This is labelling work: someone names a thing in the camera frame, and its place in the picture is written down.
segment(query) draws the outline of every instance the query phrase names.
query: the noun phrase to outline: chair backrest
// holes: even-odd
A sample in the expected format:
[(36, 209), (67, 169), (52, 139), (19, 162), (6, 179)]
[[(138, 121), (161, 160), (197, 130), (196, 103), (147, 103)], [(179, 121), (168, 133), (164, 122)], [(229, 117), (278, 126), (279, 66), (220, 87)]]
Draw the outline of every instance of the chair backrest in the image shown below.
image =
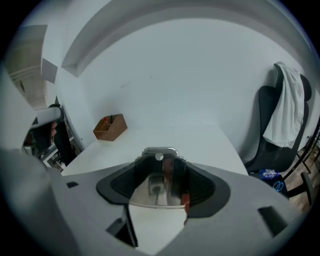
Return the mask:
[(303, 124), (300, 128), (293, 147), (281, 148), (267, 142), (263, 138), (263, 134), (278, 104), (284, 79), (280, 67), (277, 64), (275, 64), (274, 66), (277, 70), (277, 81), (275, 87), (262, 86), (258, 92), (260, 112), (260, 139), (258, 150), (254, 159), (251, 160), (248, 165), (246, 164), (246, 169), (249, 173), (258, 172), (260, 169), (274, 169), (279, 172), (286, 171), (295, 160), (309, 116), (309, 106), (307, 101), (311, 98), (311, 86), (309, 81), (303, 75), (300, 75), (304, 89), (304, 116)]

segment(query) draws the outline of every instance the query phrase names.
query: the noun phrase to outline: brown wooden box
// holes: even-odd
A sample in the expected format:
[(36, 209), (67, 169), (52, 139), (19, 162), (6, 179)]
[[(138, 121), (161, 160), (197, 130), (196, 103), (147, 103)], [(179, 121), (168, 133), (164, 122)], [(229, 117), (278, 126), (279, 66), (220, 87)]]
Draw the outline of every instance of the brown wooden box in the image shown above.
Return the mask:
[(113, 142), (128, 128), (122, 114), (113, 115), (112, 123), (110, 123), (110, 117), (105, 117), (108, 123), (105, 118), (102, 118), (94, 128), (93, 133), (98, 140)]

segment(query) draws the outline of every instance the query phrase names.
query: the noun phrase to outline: black office chair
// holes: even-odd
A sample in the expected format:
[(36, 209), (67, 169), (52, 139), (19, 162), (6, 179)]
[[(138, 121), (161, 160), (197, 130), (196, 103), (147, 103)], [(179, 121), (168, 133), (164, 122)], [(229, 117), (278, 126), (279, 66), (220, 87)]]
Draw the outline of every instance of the black office chair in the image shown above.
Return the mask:
[[(309, 81), (303, 75), (300, 75), (303, 89), (304, 89), (304, 116), (303, 116), (303, 124), (298, 133), (298, 136), (295, 140), (295, 143), (292, 148), (288, 147), (278, 147), (274, 144), (267, 142), (263, 138), (263, 134), (268, 126), (268, 123), (271, 119), (274, 110), (278, 104), (282, 87), (284, 81), (284, 75), (282, 73), (281, 68), (275, 63), (274, 64), (277, 71), (277, 79), (275, 87), (271, 86), (262, 86), (259, 90), (258, 98), (259, 98), (259, 113), (260, 113), (260, 140), (258, 150), (256, 152), (255, 157), (244, 164), (249, 175), (254, 177), (259, 177), (258, 171), (260, 169), (274, 169), (279, 172), (286, 171), (291, 164), (294, 162), (295, 157), (298, 152), (298, 148), (304, 134), (308, 116), (309, 116), (309, 106), (307, 101), (310, 100), (312, 96), (312, 90)], [(287, 188), (284, 183), (284, 179), (281, 175), (274, 179), (263, 180), (271, 186), (277, 181), (283, 182), (284, 186), (281, 190), (281, 193), (286, 197), (293, 197), (302, 192), (307, 192), (309, 204), (311, 205), (314, 201), (313, 198), (313, 187), (312, 183), (306, 173), (301, 174), (303, 184), (299, 187), (294, 188), (293, 190), (287, 191)]]

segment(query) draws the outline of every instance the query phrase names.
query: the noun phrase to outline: white towel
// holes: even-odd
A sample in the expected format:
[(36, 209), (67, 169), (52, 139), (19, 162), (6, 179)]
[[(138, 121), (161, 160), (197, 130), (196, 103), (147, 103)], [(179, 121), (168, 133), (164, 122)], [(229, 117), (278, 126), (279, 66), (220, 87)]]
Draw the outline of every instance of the white towel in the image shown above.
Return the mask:
[(304, 119), (305, 92), (300, 73), (277, 62), (283, 73), (282, 92), (263, 137), (278, 147), (292, 149)]

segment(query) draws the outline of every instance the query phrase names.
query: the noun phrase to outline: wooden floor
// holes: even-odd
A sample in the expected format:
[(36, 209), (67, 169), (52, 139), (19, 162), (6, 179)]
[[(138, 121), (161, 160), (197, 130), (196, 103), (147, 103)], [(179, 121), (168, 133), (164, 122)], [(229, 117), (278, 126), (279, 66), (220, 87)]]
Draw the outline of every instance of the wooden floor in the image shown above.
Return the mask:
[[(315, 149), (312, 152), (312, 154), (310, 155), (310, 157), (307, 159), (307, 161), (305, 162), (311, 171), (310, 174), (308, 173), (308, 170), (306, 169), (304, 164), (301, 163), (294, 170), (294, 172), (285, 180), (285, 184), (286, 184), (288, 191), (291, 189), (294, 189), (295, 187), (297, 187), (303, 183), (302, 179), (301, 179), (301, 173), (305, 172), (305, 173), (309, 174), (309, 178), (313, 184), (314, 194), (315, 194), (315, 196), (317, 196), (318, 191), (319, 191), (319, 187), (320, 187), (320, 171), (317, 169), (315, 162), (314, 162), (314, 159), (315, 159), (315, 156), (317, 153), (318, 153), (318, 149)], [(299, 158), (296, 156), (292, 166), (287, 171), (281, 173), (281, 175), (283, 177), (286, 175), (286, 173), (289, 170), (291, 170), (291, 168), (295, 165), (295, 163), (298, 161), (298, 159)], [(290, 203), (292, 203), (299, 211), (301, 211), (303, 213), (307, 212), (310, 209), (306, 192), (301, 193), (299, 195), (296, 195), (294, 197), (291, 197)]]

